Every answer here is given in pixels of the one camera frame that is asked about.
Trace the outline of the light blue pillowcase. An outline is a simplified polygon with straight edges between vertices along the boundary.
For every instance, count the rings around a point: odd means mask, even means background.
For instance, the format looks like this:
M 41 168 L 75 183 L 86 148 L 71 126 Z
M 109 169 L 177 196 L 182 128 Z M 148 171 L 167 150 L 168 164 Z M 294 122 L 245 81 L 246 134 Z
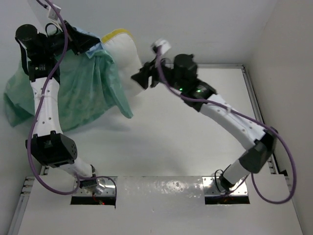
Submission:
M 64 132 L 95 121 L 114 106 L 126 118 L 133 117 L 117 60 L 103 43 L 81 55 L 69 50 L 59 68 L 58 109 Z M 4 113 L 12 127 L 34 116 L 33 99 L 29 78 L 19 65 L 3 93 Z

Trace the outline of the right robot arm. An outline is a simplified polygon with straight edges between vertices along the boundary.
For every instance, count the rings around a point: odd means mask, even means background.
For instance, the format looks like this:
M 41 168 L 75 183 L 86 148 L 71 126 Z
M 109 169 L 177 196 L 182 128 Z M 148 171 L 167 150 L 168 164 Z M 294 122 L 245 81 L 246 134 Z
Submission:
M 154 59 L 131 79 L 145 90 L 163 83 L 180 91 L 188 106 L 214 120 L 244 147 L 244 154 L 219 177 L 219 187 L 229 191 L 241 178 L 260 172 L 274 152 L 277 137 L 273 131 L 236 115 L 213 87 L 198 79 L 197 70 L 192 54 L 179 54 L 172 68 L 164 59 Z

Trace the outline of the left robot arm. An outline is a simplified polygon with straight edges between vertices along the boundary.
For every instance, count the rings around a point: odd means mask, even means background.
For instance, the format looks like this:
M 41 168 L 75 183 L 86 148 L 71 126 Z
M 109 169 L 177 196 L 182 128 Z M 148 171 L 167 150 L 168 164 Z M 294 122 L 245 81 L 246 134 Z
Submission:
M 79 55 L 100 43 L 99 38 L 79 32 L 69 23 L 66 31 L 45 35 L 31 24 L 16 30 L 22 68 L 34 95 L 35 117 L 25 141 L 29 159 L 43 166 L 61 169 L 77 178 L 80 188 L 93 191 L 99 186 L 95 169 L 78 157 L 77 147 L 61 130 L 58 112 L 60 69 L 56 56 L 72 50 Z

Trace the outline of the cream yellow-edged pillow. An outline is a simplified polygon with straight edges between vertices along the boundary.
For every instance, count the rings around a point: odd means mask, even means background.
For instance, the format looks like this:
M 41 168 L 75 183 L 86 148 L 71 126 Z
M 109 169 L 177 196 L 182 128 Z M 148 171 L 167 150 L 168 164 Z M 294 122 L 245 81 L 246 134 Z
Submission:
M 142 68 L 132 34 L 123 28 L 115 29 L 103 36 L 101 42 L 115 61 L 126 97 L 141 93 L 143 88 L 131 79 Z

